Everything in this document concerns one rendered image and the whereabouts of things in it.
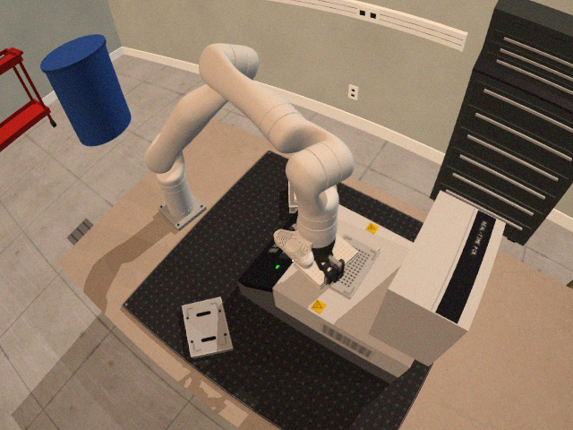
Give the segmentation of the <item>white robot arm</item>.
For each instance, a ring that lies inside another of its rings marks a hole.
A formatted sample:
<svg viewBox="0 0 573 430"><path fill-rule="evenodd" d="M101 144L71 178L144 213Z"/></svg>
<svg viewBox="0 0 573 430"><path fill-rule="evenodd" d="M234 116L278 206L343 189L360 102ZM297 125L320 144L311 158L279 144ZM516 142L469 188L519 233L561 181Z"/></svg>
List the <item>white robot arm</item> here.
<svg viewBox="0 0 573 430"><path fill-rule="evenodd" d="M250 47L224 43L205 47L199 72L206 84L180 99L144 160L148 169L157 173L170 213L177 218L189 215L193 201L183 149L229 101L277 151L296 152L286 164L286 177L298 203L296 231L279 229L274 241L296 264L309 269L313 266L312 249L325 247L336 237L339 198L333 186L352 175L354 158L337 136L306 120L286 99L253 81L258 68L258 54Z"/></svg>

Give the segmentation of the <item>grey benchtop machine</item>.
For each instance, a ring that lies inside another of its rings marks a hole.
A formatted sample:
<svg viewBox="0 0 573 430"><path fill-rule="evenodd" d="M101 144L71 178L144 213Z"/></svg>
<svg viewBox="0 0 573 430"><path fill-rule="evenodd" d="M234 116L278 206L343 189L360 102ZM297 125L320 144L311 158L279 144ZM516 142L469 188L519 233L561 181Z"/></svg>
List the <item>grey benchtop machine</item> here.
<svg viewBox="0 0 573 430"><path fill-rule="evenodd" d="M411 242L339 204L337 234L359 255L336 283L319 290L273 238L237 284L278 319L393 383L469 331L505 225L440 191Z"/></svg>

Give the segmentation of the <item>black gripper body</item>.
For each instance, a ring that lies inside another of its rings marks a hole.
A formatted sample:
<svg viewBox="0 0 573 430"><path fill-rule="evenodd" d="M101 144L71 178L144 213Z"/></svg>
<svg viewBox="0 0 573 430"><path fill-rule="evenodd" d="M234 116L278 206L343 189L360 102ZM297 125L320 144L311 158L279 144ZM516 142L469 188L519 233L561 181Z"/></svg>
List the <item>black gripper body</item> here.
<svg viewBox="0 0 573 430"><path fill-rule="evenodd" d="M313 256L321 255L321 256L319 256L321 262L329 262L329 255L334 256L332 250L333 250L333 247L335 245L335 242L336 242L336 238L334 239L334 241L331 244L329 244L325 247L313 248L312 249Z"/></svg>

